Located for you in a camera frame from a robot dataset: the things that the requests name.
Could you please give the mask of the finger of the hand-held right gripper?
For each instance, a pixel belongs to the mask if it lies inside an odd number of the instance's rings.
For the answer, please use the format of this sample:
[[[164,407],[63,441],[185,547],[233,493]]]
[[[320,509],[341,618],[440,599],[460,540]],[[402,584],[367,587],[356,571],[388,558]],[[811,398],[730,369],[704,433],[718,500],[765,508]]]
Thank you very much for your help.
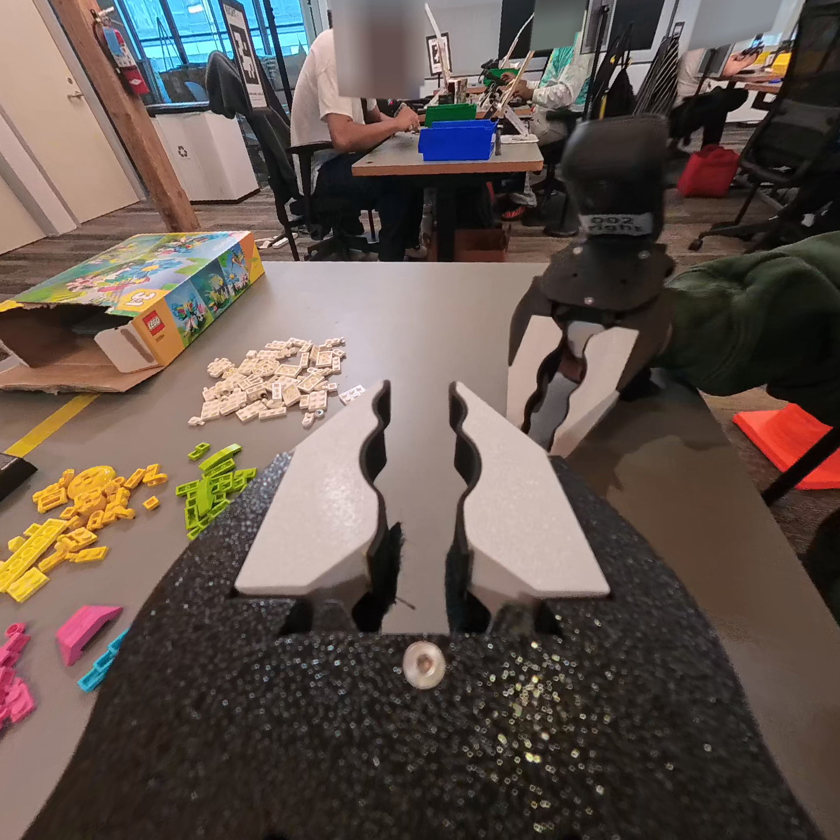
[[[530,319],[507,376],[507,420],[522,428],[526,404],[538,387],[538,368],[557,350],[564,331],[551,318]],[[533,409],[528,435],[554,435],[568,412],[568,379],[556,371],[549,380],[542,402]]]
[[[583,363],[581,382],[568,399],[568,410],[553,434],[549,454],[567,457],[618,401],[620,381],[639,335],[636,329],[572,324],[572,357]]]

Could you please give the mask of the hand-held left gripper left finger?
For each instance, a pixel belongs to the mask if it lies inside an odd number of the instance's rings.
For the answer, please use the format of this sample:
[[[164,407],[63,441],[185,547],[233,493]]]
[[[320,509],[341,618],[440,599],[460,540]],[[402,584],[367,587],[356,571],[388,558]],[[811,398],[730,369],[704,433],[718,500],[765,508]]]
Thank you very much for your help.
[[[301,442],[234,583],[245,596],[356,603],[386,532],[375,478],[385,466],[392,387],[378,381]]]

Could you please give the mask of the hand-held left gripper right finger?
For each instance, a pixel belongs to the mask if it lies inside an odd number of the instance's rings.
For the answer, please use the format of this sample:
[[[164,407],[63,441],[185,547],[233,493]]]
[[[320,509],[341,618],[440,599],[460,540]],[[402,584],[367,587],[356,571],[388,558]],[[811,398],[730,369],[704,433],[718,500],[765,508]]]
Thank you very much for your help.
[[[466,484],[454,543],[466,592],[488,610],[609,596],[545,450],[461,381],[449,387],[449,422]]]

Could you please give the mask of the person's right forearm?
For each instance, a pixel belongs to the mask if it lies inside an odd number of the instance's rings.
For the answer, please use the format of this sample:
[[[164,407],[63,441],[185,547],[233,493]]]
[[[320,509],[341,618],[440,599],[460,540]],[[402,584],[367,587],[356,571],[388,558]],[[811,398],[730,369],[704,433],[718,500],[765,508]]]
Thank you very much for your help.
[[[765,386],[838,425],[838,232],[708,261],[667,288],[675,311],[657,366],[713,396]]]

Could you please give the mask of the pile of lime lego pieces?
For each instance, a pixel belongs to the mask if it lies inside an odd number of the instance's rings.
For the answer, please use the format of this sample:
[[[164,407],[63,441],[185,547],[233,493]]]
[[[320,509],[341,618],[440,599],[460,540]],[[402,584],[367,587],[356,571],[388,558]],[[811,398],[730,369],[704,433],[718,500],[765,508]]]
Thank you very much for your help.
[[[232,502],[256,478],[256,468],[241,469],[237,457],[241,444],[230,444],[210,454],[209,444],[199,444],[189,454],[196,461],[200,475],[175,487],[175,497],[183,501],[185,534],[192,542],[225,512]]]

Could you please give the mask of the pile of white lego pieces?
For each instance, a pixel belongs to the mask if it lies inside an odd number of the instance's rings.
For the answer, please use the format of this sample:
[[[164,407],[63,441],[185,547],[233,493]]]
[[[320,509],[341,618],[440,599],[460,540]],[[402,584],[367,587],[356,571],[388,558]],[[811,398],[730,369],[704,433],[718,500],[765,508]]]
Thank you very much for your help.
[[[363,385],[343,379],[346,364],[343,337],[320,343],[272,340],[238,358],[212,358],[200,382],[202,401],[187,425],[203,427],[225,418],[266,423],[297,416],[309,429],[324,419],[332,404],[347,406],[364,394]]]

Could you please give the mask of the pile of yellow lego pieces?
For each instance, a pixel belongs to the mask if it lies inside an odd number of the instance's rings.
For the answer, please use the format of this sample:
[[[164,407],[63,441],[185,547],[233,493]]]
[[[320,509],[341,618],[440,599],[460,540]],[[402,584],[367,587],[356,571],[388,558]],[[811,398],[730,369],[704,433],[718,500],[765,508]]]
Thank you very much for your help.
[[[104,561],[109,531],[155,511],[168,482],[159,464],[125,475],[109,465],[64,470],[32,495],[36,520],[2,540],[2,597],[25,603],[57,569]]]

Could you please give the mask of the pile of magenta lego pieces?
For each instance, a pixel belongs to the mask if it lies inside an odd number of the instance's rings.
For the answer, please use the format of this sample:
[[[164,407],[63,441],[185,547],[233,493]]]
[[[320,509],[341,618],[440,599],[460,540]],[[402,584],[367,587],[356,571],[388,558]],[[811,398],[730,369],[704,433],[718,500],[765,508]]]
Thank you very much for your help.
[[[84,605],[56,631],[56,645],[63,666],[76,664],[105,627],[121,616],[120,606]],[[17,725],[37,708],[28,682],[18,673],[18,661],[30,635],[26,623],[10,624],[1,645],[1,729]]]

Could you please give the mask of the pile of cyan lego pieces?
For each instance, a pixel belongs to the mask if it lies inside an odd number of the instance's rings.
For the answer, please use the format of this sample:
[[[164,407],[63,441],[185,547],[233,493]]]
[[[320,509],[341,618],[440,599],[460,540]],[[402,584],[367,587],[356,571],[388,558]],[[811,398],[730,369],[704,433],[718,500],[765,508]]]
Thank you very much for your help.
[[[78,680],[77,685],[82,692],[90,694],[100,687],[115,658],[119,654],[123,640],[129,630],[130,628],[128,627],[120,635],[116,636],[106,647],[105,651],[94,661],[90,670]]]

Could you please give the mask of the cardboard lego box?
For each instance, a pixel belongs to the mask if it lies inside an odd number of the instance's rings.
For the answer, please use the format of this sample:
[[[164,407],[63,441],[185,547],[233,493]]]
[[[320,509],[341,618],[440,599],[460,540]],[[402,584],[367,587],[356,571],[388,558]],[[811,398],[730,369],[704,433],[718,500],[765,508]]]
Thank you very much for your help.
[[[251,232],[132,236],[2,302],[1,390],[125,393],[264,272]]]

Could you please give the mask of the red bag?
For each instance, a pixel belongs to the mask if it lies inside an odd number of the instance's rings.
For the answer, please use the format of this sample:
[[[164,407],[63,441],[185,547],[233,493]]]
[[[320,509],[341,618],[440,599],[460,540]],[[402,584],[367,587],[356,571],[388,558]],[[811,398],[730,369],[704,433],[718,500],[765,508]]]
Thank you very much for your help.
[[[739,152],[715,143],[705,145],[689,157],[677,193],[684,198],[722,198],[728,194],[739,165]]]

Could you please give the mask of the orange traffic cone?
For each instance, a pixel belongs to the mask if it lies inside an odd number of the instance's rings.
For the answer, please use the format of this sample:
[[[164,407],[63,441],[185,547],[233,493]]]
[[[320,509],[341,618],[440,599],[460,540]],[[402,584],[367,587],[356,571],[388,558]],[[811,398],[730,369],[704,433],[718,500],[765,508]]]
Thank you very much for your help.
[[[824,425],[798,405],[785,408],[736,413],[734,424],[777,469],[791,469],[826,435],[838,428]],[[797,490],[837,490],[839,488],[838,449],[819,465],[808,469],[795,485]]]

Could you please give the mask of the grey work table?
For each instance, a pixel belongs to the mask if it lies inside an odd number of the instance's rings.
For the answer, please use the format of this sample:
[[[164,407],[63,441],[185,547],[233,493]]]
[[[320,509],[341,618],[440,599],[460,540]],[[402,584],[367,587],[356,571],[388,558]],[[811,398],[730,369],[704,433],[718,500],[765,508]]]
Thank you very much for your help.
[[[536,143],[502,143],[486,161],[425,161],[419,135],[397,133],[353,163],[360,178],[399,177],[436,192],[437,261],[455,259],[456,191],[485,184],[496,176],[540,172],[543,156]]]

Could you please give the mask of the blue storage bin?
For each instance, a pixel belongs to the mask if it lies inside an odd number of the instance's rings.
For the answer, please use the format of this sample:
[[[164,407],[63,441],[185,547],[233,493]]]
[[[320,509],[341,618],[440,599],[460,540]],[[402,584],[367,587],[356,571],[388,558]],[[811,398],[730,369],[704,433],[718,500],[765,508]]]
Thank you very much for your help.
[[[493,120],[437,121],[420,130],[417,148],[425,162],[488,161],[496,135]]]

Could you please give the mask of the black mesh office chair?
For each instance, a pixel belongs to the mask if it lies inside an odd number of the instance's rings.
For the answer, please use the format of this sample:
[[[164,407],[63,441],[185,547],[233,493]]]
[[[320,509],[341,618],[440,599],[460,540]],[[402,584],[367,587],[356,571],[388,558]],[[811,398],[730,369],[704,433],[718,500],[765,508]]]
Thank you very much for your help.
[[[734,221],[700,233],[689,250],[701,250],[713,236],[748,240],[748,253],[807,236],[802,219],[816,212],[816,199],[837,200],[838,133],[839,2],[805,2],[780,90],[740,156],[739,171],[751,185],[748,197]],[[764,186],[794,194],[770,219],[744,224]]]

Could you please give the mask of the yellow tape strip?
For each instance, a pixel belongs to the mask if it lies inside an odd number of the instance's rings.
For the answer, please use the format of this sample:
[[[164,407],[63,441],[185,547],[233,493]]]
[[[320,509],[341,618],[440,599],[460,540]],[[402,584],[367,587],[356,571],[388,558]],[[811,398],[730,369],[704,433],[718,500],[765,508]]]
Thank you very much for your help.
[[[95,402],[99,394],[88,393],[73,397],[68,403],[48,415],[46,419],[36,425],[19,440],[15,441],[4,451],[4,455],[24,459],[38,446],[41,446],[47,439],[78,416],[90,404]]]

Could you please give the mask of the blue-labelled black battery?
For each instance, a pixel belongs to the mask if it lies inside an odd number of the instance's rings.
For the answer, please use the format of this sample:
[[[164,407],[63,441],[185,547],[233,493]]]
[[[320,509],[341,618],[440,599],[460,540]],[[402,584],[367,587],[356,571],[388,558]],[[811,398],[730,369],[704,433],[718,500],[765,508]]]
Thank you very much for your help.
[[[4,452],[0,458],[0,500],[4,501],[36,473],[37,467],[23,457]]]

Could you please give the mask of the office chair with jacket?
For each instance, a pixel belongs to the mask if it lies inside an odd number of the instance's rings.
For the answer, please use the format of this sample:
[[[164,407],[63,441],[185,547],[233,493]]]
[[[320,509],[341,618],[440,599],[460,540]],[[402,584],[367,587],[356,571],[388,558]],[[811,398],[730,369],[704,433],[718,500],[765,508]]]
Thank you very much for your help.
[[[210,54],[205,86],[212,112],[228,119],[242,117],[253,130],[266,162],[276,214],[294,260],[300,260],[292,234],[292,229],[298,227],[305,228],[316,240],[308,248],[306,260],[332,257],[347,260],[352,251],[366,255],[379,253],[378,242],[354,234],[354,227],[346,227],[353,210],[349,201],[312,197],[313,156],[321,151],[331,151],[330,142],[293,145],[288,117],[272,106],[276,98],[269,96],[265,107],[252,104],[236,63],[224,52]]]

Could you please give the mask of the white recycling bin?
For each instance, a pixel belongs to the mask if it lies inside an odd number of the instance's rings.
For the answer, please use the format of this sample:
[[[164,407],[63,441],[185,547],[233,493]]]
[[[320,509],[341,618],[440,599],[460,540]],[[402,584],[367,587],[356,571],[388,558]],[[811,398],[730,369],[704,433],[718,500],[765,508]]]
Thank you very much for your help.
[[[158,112],[152,124],[193,204],[237,204],[259,192],[236,119],[206,108]]]

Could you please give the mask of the large marker sign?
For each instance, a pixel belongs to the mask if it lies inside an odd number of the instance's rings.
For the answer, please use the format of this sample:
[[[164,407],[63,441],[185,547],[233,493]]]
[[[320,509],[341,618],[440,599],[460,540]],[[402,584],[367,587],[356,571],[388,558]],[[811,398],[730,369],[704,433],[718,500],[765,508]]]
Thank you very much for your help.
[[[245,87],[248,105],[252,109],[265,109],[266,91],[245,8],[236,1],[220,1],[220,8],[234,52],[234,60]]]

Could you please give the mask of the white door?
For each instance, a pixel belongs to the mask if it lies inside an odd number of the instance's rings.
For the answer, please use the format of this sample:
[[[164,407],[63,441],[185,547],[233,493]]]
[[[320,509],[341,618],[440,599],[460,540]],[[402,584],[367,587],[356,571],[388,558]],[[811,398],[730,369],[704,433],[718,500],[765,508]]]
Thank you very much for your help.
[[[46,2],[2,2],[2,182],[43,236],[141,199]]]

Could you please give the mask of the red fire extinguisher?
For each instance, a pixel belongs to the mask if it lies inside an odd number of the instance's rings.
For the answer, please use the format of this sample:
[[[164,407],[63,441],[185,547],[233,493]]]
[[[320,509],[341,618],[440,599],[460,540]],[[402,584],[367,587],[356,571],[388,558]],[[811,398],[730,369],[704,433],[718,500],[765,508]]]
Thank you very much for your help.
[[[125,88],[137,98],[149,96],[151,91],[136,59],[124,37],[112,25],[111,11],[112,7],[91,10],[94,35]]]

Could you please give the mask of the wooden post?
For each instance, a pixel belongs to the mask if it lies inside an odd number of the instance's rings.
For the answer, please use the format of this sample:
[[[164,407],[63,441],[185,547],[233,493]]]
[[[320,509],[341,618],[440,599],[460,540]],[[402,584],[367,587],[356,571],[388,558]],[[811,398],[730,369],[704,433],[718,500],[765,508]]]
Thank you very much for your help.
[[[92,1],[50,4],[167,229],[199,230],[193,205],[140,95],[114,62],[104,36],[105,13]]]

